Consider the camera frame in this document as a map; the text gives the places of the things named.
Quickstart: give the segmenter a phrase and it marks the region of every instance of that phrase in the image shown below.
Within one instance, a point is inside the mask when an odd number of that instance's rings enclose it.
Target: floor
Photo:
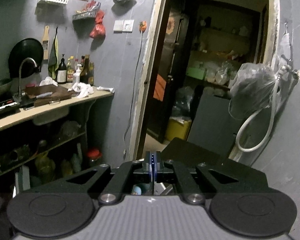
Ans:
[[[150,152],[162,151],[168,144],[169,141],[164,141],[163,144],[161,144],[156,139],[152,138],[149,134],[147,134],[145,145],[143,147],[142,157],[144,158],[147,151]]]

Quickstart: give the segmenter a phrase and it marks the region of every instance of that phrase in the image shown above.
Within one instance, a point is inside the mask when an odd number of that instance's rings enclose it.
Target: white cloth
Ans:
[[[50,85],[50,84],[55,85],[56,87],[58,86],[58,83],[55,82],[51,77],[46,77],[45,80],[42,80],[42,81],[40,82],[39,87],[45,86],[45,85]]]
[[[114,88],[97,87],[97,90],[109,91],[111,93],[114,93]]]
[[[74,85],[68,89],[68,91],[73,90],[74,92],[80,92],[80,94],[77,96],[77,98],[84,98],[88,95],[91,95],[94,93],[92,86],[85,83],[74,83]]]

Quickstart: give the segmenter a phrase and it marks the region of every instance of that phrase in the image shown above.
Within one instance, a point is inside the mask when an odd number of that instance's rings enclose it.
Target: shower hose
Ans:
[[[278,76],[274,83],[274,88],[273,88],[273,92],[272,92],[271,116],[270,116],[269,127],[268,127],[265,137],[262,139],[262,141],[258,145],[256,145],[255,147],[252,147],[252,148],[243,148],[240,145],[240,139],[241,139],[242,133],[247,128],[248,124],[257,116],[257,114],[259,114],[261,112],[262,109],[260,109],[260,110],[255,111],[252,115],[250,115],[248,117],[248,119],[243,123],[243,125],[240,127],[240,129],[237,133],[237,136],[235,138],[235,144],[237,145],[239,150],[241,150],[242,152],[255,151],[255,150],[259,149],[262,145],[264,145],[264,143],[266,143],[266,141],[268,140],[271,130],[272,130],[272,127],[273,127],[274,116],[275,116],[275,112],[276,112],[275,111],[276,110],[276,96],[277,96],[277,91],[278,91],[279,82],[280,82],[281,77],[282,77],[282,73],[278,73]]]

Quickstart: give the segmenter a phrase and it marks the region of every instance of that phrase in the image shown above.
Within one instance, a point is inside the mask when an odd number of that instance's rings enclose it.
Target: faucet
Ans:
[[[19,98],[21,98],[21,69],[22,69],[23,64],[27,61],[32,61],[34,63],[34,68],[38,67],[35,60],[31,57],[27,57],[21,62],[20,68],[19,68]]]

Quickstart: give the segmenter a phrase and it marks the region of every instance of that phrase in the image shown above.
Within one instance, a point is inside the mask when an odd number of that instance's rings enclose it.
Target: metal screw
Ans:
[[[197,202],[201,202],[203,200],[203,196],[201,194],[191,194],[188,196],[188,200],[193,202],[193,203],[197,203]]]
[[[115,195],[113,195],[113,194],[107,193],[107,194],[103,194],[103,195],[100,197],[100,199],[101,199],[102,201],[106,202],[106,203],[110,203],[110,202],[115,201],[116,197],[115,197]]]

